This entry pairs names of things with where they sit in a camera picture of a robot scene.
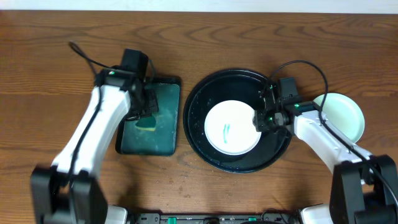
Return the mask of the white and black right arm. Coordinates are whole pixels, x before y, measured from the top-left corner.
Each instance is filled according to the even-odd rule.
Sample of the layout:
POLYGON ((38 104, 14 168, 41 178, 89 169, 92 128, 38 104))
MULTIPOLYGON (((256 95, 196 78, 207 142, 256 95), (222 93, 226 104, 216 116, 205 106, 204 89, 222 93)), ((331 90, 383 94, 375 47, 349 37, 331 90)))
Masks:
POLYGON ((309 145, 333 174, 330 202, 300 211, 301 223, 397 223, 397 167, 339 131, 314 102, 292 98, 286 105, 254 112, 259 132, 285 129, 309 145))

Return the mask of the green and yellow sponge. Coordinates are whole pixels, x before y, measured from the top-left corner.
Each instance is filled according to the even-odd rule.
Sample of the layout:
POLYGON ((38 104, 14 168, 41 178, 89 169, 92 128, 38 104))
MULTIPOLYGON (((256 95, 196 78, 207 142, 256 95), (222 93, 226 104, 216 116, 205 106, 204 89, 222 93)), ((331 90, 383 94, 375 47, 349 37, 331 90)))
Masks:
POLYGON ((135 127, 141 131, 155 131, 157 125, 156 118, 153 115, 150 115, 145 118, 140 118, 135 127))

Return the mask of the pale green plate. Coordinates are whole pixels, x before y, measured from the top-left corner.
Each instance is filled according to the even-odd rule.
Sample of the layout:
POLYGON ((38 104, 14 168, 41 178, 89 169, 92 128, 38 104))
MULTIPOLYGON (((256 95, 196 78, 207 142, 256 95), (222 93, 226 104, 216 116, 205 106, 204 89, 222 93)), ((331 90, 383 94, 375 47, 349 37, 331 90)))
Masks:
POLYGON ((355 101, 340 93, 328 93, 323 112, 330 122, 353 143, 360 140, 364 133, 365 119, 355 101))

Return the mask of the white plate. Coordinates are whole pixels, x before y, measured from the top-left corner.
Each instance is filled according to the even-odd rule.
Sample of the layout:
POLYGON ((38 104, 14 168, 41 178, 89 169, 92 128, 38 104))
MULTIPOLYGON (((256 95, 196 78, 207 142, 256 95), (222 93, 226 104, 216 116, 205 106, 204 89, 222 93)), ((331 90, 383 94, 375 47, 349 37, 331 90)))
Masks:
POLYGON ((261 138, 253 123, 254 109, 246 103, 228 100, 218 103, 205 118, 208 142, 229 156, 240 156, 252 150, 261 138))

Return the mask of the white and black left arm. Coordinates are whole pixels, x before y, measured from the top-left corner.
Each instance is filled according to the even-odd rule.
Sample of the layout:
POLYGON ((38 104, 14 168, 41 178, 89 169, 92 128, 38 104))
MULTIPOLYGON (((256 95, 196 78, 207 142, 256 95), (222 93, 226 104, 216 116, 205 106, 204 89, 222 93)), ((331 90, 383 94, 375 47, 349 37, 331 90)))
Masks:
POLYGON ((36 223, 127 223, 128 211, 110 205, 98 183, 108 146, 120 122, 150 113, 155 95, 144 72, 105 68, 95 77, 88 107, 50 167, 30 177, 36 223))

